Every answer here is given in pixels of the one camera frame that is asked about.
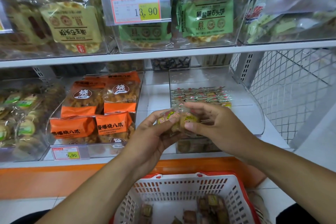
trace yellow price highlight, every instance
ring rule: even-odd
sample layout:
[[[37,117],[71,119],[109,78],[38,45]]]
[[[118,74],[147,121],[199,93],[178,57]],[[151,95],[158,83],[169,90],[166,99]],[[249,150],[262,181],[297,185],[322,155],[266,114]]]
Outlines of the yellow price highlight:
[[[159,4],[158,3],[139,4],[139,15],[142,21],[161,19]]]
[[[67,157],[68,157],[69,159],[79,158],[79,154],[78,154],[77,151],[75,151],[75,152],[68,152],[68,153],[67,153]]]

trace white shelf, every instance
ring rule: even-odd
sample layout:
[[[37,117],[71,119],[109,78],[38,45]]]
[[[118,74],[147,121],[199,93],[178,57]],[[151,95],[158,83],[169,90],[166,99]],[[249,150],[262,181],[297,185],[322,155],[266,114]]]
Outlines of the white shelf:
[[[169,78],[167,72],[147,72],[145,73],[145,85],[143,85],[142,93],[146,93],[149,98],[147,98],[148,103],[146,103],[146,98],[142,98],[144,103],[139,103],[137,112],[137,124],[144,120],[149,114],[156,110],[162,110],[170,108],[170,92],[169,92]],[[255,120],[246,115],[246,113],[241,112],[240,109],[233,111],[242,119],[244,124],[253,130],[255,125]],[[271,122],[265,117],[265,131],[262,136],[259,137],[261,140],[278,146],[283,149],[290,149],[285,140],[277,132],[275,127]],[[211,158],[211,157],[225,157],[229,156],[224,152],[209,152],[209,153],[189,153],[189,154],[176,154],[175,145],[170,146],[165,150],[161,157],[164,159],[181,159],[181,158]],[[36,162],[16,162],[16,163],[0,163],[0,168],[18,168],[18,167],[52,167],[52,166],[71,166],[71,165],[87,165],[87,164],[102,164],[107,163],[111,160],[111,157],[105,158],[91,158],[91,159],[81,159],[81,160],[53,160],[51,151],[47,153],[44,160]]]
[[[118,61],[118,60],[154,59],[154,58],[167,58],[167,57],[246,53],[246,52],[259,52],[259,51],[265,52],[265,51],[279,51],[279,50],[304,49],[304,48],[324,48],[324,47],[336,47],[336,40],[180,49],[180,50],[158,51],[158,52],[134,52],[127,54],[102,54],[102,55],[57,57],[57,58],[42,58],[42,59],[8,60],[8,61],[0,61],[0,68],[64,65],[64,64],[77,64],[77,63]]]

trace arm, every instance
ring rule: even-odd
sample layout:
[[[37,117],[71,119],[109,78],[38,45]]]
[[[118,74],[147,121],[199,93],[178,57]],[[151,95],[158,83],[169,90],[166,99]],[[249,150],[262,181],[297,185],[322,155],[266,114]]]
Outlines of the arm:
[[[258,168],[321,224],[335,223],[336,173],[255,137],[226,107],[187,103],[213,125],[185,127],[209,137],[221,150]]]
[[[182,135],[162,137],[177,121],[153,125],[162,111],[148,116],[123,151],[76,191],[42,217],[37,224],[106,224],[133,184],[150,171],[162,152]]]

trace person's left hand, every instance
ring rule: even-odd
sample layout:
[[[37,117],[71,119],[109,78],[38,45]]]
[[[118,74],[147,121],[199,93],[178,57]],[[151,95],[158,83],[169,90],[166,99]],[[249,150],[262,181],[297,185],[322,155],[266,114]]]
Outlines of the person's left hand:
[[[171,118],[161,124],[153,125],[161,117],[160,114],[165,111],[153,112],[141,122],[120,153],[120,155],[130,160],[130,165],[132,165],[134,170],[133,177],[135,181],[153,170],[165,149],[185,137],[182,133],[173,137],[162,135],[178,121],[177,118]]]

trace forearm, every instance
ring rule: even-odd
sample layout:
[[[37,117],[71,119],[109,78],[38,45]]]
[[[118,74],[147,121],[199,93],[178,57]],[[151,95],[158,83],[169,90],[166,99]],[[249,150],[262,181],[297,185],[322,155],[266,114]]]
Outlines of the forearm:
[[[120,154],[37,224],[108,223],[135,180],[132,164]]]
[[[246,161],[265,173],[318,222],[335,222],[336,173],[262,141]]]

